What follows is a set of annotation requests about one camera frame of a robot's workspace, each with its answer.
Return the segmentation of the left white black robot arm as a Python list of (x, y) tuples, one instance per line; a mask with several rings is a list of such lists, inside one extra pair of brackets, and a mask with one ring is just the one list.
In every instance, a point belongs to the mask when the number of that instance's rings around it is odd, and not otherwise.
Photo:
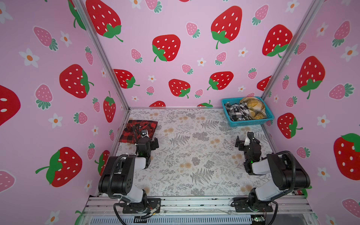
[(122, 208), (123, 214), (145, 213), (152, 215), (160, 211), (161, 199), (148, 198), (144, 189), (134, 184), (134, 173), (147, 169), (151, 162), (151, 153), (159, 147), (158, 139), (142, 137), (136, 141), (136, 153), (109, 157), (98, 183), (98, 191), (117, 199), (114, 211)]

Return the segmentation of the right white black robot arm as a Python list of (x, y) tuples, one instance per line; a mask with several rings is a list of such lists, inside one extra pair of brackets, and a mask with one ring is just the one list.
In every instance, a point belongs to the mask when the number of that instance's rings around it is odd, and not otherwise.
[(247, 198), (234, 198), (236, 212), (272, 212), (272, 203), (294, 190), (310, 187), (310, 177), (289, 151), (261, 157), (260, 141), (253, 132), (245, 140), (237, 137), (235, 147), (244, 153), (244, 168), (249, 175), (271, 175), (271, 180), (251, 189)]

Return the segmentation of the red black plaid shirt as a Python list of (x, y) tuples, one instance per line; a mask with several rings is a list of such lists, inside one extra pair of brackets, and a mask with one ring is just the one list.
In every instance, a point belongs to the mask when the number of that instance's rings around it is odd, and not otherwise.
[(150, 139), (153, 138), (158, 122), (148, 120), (129, 120), (120, 136), (120, 143), (135, 144), (136, 140), (139, 140), (141, 134), (147, 131)]

